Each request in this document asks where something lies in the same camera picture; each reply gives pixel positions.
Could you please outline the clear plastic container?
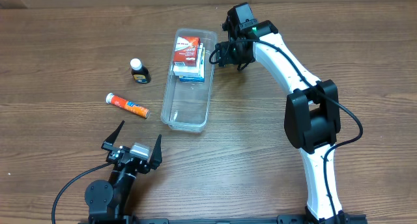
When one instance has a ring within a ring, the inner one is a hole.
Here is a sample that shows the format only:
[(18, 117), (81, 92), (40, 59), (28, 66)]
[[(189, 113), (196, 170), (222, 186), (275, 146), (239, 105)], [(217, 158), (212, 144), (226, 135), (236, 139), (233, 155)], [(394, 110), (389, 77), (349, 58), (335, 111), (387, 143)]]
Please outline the clear plastic container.
[(200, 38), (204, 49), (203, 77), (199, 81), (183, 81), (184, 76), (175, 74), (173, 61), (169, 62), (161, 121), (172, 130), (201, 133), (209, 115), (214, 80), (215, 66), (209, 63), (209, 57), (214, 51), (218, 36), (214, 31), (181, 28), (175, 34), (174, 43), (184, 36)]

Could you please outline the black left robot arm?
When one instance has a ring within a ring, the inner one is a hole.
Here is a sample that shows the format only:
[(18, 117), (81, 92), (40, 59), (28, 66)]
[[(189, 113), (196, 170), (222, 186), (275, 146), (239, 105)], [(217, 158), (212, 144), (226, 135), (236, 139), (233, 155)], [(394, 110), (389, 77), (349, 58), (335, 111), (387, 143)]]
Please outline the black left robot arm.
[(162, 163), (161, 135), (152, 150), (140, 143), (130, 148), (115, 147), (123, 124), (120, 123), (101, 146), (108, 151), (106, 162), (113, 166), (108, 180), (95, 180), (85, 190), (89, 223), (139, 223), (135, 215), (125, 213), (130, 191), (138, 174), (147, 174)]

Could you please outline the red white small box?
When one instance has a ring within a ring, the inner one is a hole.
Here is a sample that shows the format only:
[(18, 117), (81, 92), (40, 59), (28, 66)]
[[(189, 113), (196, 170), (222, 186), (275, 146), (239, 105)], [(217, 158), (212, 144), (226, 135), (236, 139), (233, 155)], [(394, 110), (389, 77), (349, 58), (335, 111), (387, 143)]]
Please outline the red white small box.
[(173, 64), (176, 66), (195, 66), (199, 45), (199, 37), (179, 36), (175, 42)]

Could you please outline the white plaster box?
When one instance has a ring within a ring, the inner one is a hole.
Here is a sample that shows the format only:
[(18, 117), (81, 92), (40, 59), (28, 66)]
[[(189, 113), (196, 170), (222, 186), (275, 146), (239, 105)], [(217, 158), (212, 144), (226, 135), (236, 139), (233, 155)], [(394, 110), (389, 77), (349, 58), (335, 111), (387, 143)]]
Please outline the white plaster box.
[(176, 76), (181, 79), (189, 79), (190, 81), (203, 81), (205, 72), (205, 48), (200, 43), (197, 50), (197, 58), (194, 65), (188, 65), (184, 62), (173, 63), (173, 71)]

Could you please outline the dark bottle white cap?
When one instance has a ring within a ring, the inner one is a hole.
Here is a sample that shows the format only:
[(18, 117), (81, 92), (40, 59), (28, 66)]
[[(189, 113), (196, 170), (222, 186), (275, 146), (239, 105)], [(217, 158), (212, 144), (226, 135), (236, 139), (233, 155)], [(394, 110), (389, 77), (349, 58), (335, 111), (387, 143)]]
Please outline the dark bottle white cap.
[(137, 83), (147, 84), (151, 82), (151, 75), (141, 60), (134, 58), (130, 61), (131, 74)]

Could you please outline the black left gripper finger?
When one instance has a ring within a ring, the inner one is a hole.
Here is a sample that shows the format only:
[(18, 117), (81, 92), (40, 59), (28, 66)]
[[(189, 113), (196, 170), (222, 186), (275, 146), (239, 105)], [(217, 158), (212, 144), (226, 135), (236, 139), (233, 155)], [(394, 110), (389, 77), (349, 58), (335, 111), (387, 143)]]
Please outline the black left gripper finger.
[(124, 123), (125, 123), (125, 121), (122, 120), (121, 123), (119, 124), (119, 126), (117, 127), (117, 129), (105, 139), (105, 141), (104, 141), (105, 144), (113, 145), (116, 142), (116, 139), (118, 138), (118, 135), (119, 135)]
[(161, 149), (162, 135), (160, 134), (155, 142), (150, 160), (149, 167), (151, 169), (157, 169), (162, 163), (162, 149)]

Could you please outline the orange tablet tube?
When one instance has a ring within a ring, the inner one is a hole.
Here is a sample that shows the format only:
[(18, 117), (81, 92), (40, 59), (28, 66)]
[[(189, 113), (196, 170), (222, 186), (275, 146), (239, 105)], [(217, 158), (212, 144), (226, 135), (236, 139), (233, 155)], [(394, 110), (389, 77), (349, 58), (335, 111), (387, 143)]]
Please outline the orange tablet tube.
[(124, 98), (116, 96), (113, 93), (109, 93), (106, 96), (106, 103), (115, 105), (117, 107), (120, 107), (124, 110), (127, 110), (127, 111), (131, 112), (131, 113), (139, 115), (140, 117), (143, 117), (145, 119), (147, 119), (150, 115), (150, 110), (147, 109), (146, 107), (143, 107), (143, 106), (135, 104), (131, 101), (125, 100)]

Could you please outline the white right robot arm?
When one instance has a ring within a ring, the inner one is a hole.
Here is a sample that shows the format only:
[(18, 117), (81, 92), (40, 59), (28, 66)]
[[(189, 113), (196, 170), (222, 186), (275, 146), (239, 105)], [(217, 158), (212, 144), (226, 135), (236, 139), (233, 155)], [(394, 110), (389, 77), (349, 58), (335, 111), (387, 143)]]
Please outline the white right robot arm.
[(289, 51), (271, 21), (259, 22), (248, 3), (227, 13), (222, 29), (228, 40), (216, 44), (210, 61), (218, 66), (262, 64), (287, 95), (284, 130), (299, 150), (308, 188), (306, 223), (337, 223), (342, 207), (334, 177), (334, 154), (341, 124), (338, 90), (333, 81), (321, 81)]

